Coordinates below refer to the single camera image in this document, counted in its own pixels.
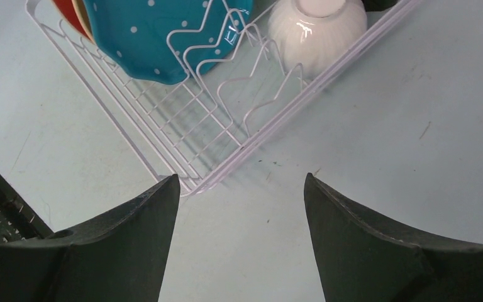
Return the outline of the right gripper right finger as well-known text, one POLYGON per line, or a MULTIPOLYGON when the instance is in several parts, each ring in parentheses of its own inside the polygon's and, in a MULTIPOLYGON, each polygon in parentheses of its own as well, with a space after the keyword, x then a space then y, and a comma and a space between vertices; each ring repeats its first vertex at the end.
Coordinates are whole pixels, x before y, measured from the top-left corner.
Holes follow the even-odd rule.
POLYGON ((304 204, 326 301, 483 301, 483 244, 393 220, 313 174, 304 204))

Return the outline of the red plate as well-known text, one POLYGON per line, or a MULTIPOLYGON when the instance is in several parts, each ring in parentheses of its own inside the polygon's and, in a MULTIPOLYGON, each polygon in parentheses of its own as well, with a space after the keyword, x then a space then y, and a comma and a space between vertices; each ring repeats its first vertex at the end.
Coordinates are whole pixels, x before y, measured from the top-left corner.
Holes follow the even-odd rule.
POLYGON ((81 25, 72 0, 52 0, 59 13, 78 33, 87 38, 86 31, 81 25))

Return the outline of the beige plate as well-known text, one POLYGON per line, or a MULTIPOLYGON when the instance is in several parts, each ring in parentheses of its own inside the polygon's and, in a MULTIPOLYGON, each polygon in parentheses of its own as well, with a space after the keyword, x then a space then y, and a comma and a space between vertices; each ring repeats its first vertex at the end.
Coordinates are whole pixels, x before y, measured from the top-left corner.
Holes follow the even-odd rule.
POLYGON ((84 32, 83 36, 86 37, 93 45, 95 45, 96 42, 92 34, 91 24, 83 0, 72 0, 72 5, 84 32))

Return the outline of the white ribbed bowl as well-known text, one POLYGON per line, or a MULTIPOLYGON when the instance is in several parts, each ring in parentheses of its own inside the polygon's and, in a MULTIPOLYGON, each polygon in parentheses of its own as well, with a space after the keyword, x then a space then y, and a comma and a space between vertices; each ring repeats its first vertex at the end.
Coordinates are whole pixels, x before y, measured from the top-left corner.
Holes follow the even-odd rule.
POLYGON ((314 79, 344 55, 366 32, 362 1, 277 1, 268 20, 274 53, 290 71, 300 65, 314 79))

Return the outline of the blue polka dot plate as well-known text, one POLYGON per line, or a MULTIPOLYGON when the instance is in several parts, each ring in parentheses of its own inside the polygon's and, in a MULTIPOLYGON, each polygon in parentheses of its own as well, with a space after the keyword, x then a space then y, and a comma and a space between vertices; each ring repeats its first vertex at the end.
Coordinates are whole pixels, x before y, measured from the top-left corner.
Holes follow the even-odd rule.
POLYGON ((97 47, 130 77, 173 85, 234 50, 253 1, 85 1, 97 47))

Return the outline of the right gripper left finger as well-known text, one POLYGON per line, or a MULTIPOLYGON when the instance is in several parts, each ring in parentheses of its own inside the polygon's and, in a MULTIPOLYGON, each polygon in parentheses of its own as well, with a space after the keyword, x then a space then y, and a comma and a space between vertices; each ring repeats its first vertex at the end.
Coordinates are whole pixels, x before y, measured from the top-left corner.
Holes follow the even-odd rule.
POLYGON ((0 301, 157 301, 179 198, 171 175, 47 238, 0 243, 0 301))

